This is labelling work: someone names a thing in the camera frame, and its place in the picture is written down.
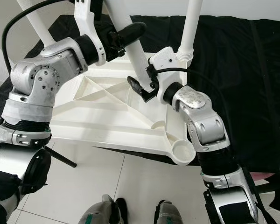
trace black cable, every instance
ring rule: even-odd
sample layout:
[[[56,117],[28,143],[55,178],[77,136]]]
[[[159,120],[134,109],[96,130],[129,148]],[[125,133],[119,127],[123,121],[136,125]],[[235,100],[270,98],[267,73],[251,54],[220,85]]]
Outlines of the black cable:
[[[163,73],[163,72],[167,72],[167,71],[181,71],[181,72],[192,72],[196,75],[198,75],[200,78],[204,79],[206,82],[208,82],[209,84],[211,84],[214,89],[217,91],[218,95],[220,96],[220,99],[222,101],[222,106],[224,109],[224,113],[226,116],[226,122],[227,122],[227,127],[228,127],[228,132],[229,132],[229,136],[232,137],[232,129],[231,129],[231,125],[230,125],[230,118],[229,118],[229,110],[227,108],[227,104],[225,101],[225,98],[222,94],[222,92],[218,89],[217,85],[215,83],[213,83],[209,78],[207,78],[206,76],[202,75],[201,73],[194,71],[194,70],[190,70],[190,69],[183,69],[183,68],[167,68],[167,69],[160,69],[157,70],[156,73]]]
[[[10,71],[11,71],[11,66],[9,63],[9,59],[8,59],[8,55],[7,55],[7,48],[6,48],[6,39],[7,39],[7,34],[10,30],[10,28],[21,18],[23,18],[24,16],[28,15],[29,13],[42,8],[44,6],[56,3],[56,2],[60,2],[60,1],[66,1],[66,0],[46,0],[46,1],[42,1],[28,9],[26,9],[25,11],[21,12],[20,14],[18,14],[17,16],[15,16],[4,28],[3,30],[3,34],[2,34],[2,52],[3,52],[3,57],[4,57],[4,62],[5,65],[7,67],[8,73],[10,75]]]
[[[220,91],[220,89],[217,87],[216,84],[214,84],[209,78],[207,78],[206,76],[202,75],[201,73],[197,72],[197,71],[193,71],[193,70],[190,70],[190,69],[183,69],[183,68],[167,68],[167,69],[160,69],[160,70],[157,70],[156,73],[162,73],[162,72],[167,72],[167,71],[181,71],[181,72],[192,72],[196,75],[198,75],[200,78],[204,79],[206,82],[208,82],[209,84],[211,84],[214,89],[218,92],[219,96],[220,96],[220,99],[222,100],[222,104],[223,104],[223,108],[224,108],[224,113],[226,115],[226,119],[227,119],[227,126],[228,126],[228,129],[229,129],[229,132],[231,132],[231,125],[230,125],[230,120],[229,120],[229,113],[228,113],[228,109],[227,109],[227,105],[226,105],[226,101],[225,101],[225,98],[222,94],[222,92]],[[241,162],[241,167],[243,169],[243,172],[244,172],[244,175],[245,175],[245,178],[247,180],[247,183],[249,184],[249,186],[252,187],[252,190],[254,191],[254,194],[255,194],[255,197],[256,197],[256,200],[258,203],[257,206],[258,208],[261,210],[266,222],[268,224],[276,224],[276,221],[272,218],[272,216],[266,211],[262,201],[261,201],[261,198],[259,196],[259,193],[257,191],[257,188],[255,186],[255,183],[254,183],[254,180],[253,178],[251,177],[251,174],[250,172],[247,170],[246,166],[243,165],[243,163]]]

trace white bracket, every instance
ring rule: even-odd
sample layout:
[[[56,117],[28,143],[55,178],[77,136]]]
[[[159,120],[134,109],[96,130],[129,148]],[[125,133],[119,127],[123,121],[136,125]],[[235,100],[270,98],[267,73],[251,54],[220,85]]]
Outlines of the white bracket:
[[[91,0],[76,0],[74,16],[80,35],[86,34],[93,42],[98,52],[98,62],[96,62],[96,65],[101,66],[106,62],[106,53],[94,28],[94,13],[90,11],[90,3]]]
[[[149,59],[149,62],[156,70],[178,67],[178,59],[176,58],[176,54],[172,47],[163,48],[152,56]],[[183,84],[183,82],[178,71],[163,72],[160,73],[157,78],[160,85],[157,98],[162,104],[167,104],[163,99],[166,89],[174,82],[179,82],[181,84]]]

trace robot leg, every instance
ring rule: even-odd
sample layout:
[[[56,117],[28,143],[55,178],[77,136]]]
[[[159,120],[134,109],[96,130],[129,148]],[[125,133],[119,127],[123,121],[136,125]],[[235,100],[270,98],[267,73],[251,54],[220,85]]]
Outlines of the robot leg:
[[[183,224],[177,208],[169,201],[160,201],[154,213],[154,224]]]
[[[109,195],[103,201],[91,206],[78,224],[128,224],[126,202],[119,198],[114,202]]]

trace black tripod leg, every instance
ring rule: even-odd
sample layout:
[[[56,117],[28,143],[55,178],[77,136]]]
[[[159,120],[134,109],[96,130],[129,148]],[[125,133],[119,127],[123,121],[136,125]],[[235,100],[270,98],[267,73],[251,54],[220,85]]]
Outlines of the black tripod leg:
[[[55,159],[58,159],[61,162],[64,162],[65,164],[75,168],[77,166],[76,163],[73,161],[69,160],[68,158],[65,158],[63,155],[60,155],[58,152],[55,152],[53,149],[45,146],[45,149],[53,156]]]

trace white pole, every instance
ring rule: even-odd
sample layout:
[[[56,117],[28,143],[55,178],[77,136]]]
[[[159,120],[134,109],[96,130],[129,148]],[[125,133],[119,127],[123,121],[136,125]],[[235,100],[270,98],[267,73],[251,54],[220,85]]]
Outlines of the white pole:
[[[117,31],[120,31],[132,24],[130,15],[126,12],[124,0],[105,0],[104,2]],[[151,80],[145,71],[145,68],[148,66],[148,62],[140,41],[136,41],[126,46],[125,50],[141,86],[147,91],[152,90],[152,88],[149,86]]]
[[[182,34],[182,43],[177,51],[177,58],[182,61],[193,59],[193,43],[198,25],[202,0],[189,0],[188,11]]]
[[[20,7],[24,10],[33,6],[30,0],[17,0]],[[31,25],[33,26],[34,30],[36,31],[37,35],[43,42],[43,45],[49,46],[55,43],[54,39],[52,38],[51,34],[49,33],[46,26],[43,24],[39,14],[34,11],[27,15]]]

